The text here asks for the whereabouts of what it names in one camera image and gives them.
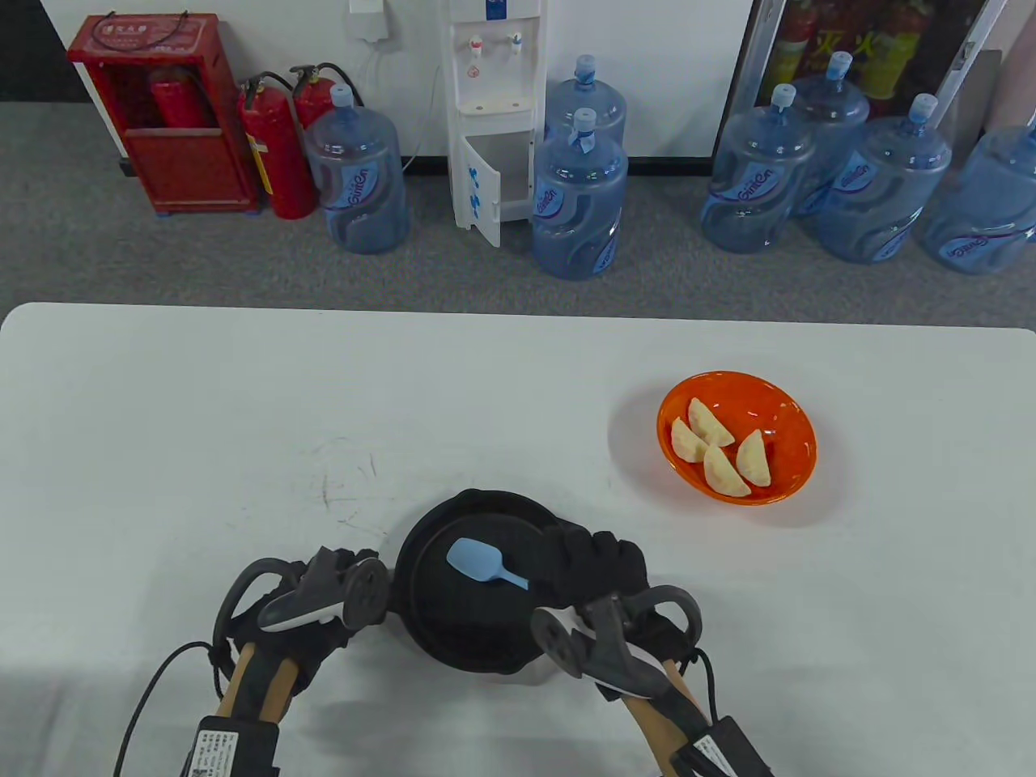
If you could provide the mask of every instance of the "dispenser cabinet door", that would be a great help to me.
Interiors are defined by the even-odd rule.
[[[500,247],[500,173],[461,138],[461,151],[467,173],[467,207],[471,223],[494,248]]]

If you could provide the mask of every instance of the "gray carpet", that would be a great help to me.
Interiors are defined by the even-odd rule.
[[[583,316],[1036,326],[1036,261],[992,278],[947,271],[911,244],[856,267],[792,227],[767,256],[727,257],[696,223],[706,181],[635,178],[615,264],[580,284],[457,229],[444,177],[407,182],[413,232],[350,256],[317,214],[153,215],[119,171],[92,106],[0,105],[0,317],[31,300]]]

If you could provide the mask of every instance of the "water dispenser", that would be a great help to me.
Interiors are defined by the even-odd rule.
[[[533,211],[543,142],[547,0],[439,0],[457,226],[500,244]]]

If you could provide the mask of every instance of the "baseboard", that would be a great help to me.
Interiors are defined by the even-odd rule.
[[[712,175],[710,156],[631,156],[630,175]]]
[[[119,160],[122,174],[136,177],[133,163],[123,156]],[[447,175],[445,156],[418,156],[408,161],[407,175]],[[700,156],[633,156],[630,159],[630,175],[645,176],[709,176],[712,175],[712,160]]]

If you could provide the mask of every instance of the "bottle cap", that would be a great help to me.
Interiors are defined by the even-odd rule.
[[[352,108],[355,105],[352,89],[347,84],[335,84],[330,88],[330,104],[335,108]]]
[[[939,97],[934,94],[925,94],[922,92],[914,97],[914,104],[910,107],[910,120],[923,124],[925,121],[931,118],[931,114],[936,112],[936,108],[939,106]]]
[[[597,126],[597,111],[593,108],[579,108],[572,114],[572,128],[577,133],[592,133]]]
[[[790,84],[777,84],[774,87],[773,96],[770,98],[770,105],[783,111],[785,108],[789,108],[793,103],[795,103],[795,87]]]
[[[576,58],[576,81],[580,84],[593,84],[597,76],[597,57],[593,54],[580,54]]]
[[[828,61],[828,81],[841,81],[853,66],[853,55],[847,51],[836,51]]]

